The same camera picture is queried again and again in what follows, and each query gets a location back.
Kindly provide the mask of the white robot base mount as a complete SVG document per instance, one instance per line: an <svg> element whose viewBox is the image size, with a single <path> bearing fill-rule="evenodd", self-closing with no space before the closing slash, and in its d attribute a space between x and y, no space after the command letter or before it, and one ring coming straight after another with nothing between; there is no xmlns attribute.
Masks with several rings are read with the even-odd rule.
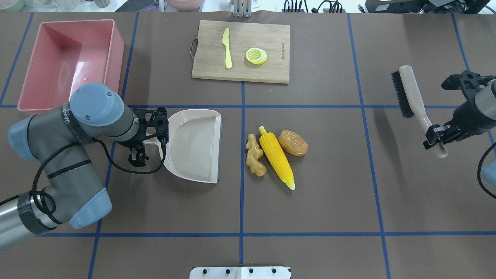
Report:
<svg viewBox="0 0 496 279"><path fill-rule="evenodd" d="M190 279L291 279L290 267L246 266L246 267L196 267Z"/></svg>

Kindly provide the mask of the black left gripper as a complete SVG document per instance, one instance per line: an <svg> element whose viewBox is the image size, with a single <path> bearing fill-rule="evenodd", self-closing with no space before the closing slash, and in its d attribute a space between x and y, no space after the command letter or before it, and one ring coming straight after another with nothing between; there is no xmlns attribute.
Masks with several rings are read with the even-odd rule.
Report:
<svg viewBox="0 0 496 279"><path fill-rule="evenodd" d="M118 136L116 141L129 148L129 164L133 167L145 167L149 157L143 145L145 140L157 138L161 148L166 149L169 142L169 119L165 107L155 110L130 108L132 123L126 133Z"/></svg>

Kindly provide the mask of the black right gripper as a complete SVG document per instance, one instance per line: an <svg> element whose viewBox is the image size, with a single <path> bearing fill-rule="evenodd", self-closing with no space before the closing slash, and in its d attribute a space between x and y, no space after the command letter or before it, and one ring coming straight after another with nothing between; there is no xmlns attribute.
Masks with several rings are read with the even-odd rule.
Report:
<svg viewBox="0 0 496 279"><path fill-rule="evenodd" d="M455 109L444 126L431 125L425 133L425 150L459 141L463 136L481 135L495 127L495 76L473 71L452 74L442 83L444 90L461 90L466 102Z"/></svg>

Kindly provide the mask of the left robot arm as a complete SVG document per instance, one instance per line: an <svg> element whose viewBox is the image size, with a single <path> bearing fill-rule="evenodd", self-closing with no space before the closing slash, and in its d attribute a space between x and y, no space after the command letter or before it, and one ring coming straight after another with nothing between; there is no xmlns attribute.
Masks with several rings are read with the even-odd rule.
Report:
<svg viewBox="0 0 496 279"><path fill-rule="evenodd" d="M80 229L102 219L113 206L86 145L107 136L129 149L129 163L144 167L144 141L156 137L163 153L169 140L165 107L131 109L107 86L80 86L69 102L14 124L11 148L39 161L31 189L1 202L1 249L49 233L68 223Z"/></svg>

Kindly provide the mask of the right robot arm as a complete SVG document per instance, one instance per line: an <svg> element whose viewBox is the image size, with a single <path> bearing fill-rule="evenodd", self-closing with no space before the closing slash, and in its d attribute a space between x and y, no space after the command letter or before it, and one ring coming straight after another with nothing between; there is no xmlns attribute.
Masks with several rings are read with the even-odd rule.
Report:
<svg viewBox="0 0 496 279"><path fill-rule="evenodd" d="M423 142L426 150L481 135L495 127L495 76L465 70L449 76L441 87L461 90L466 101L454 110L450 121L441 126L429 126Z"/></svg>

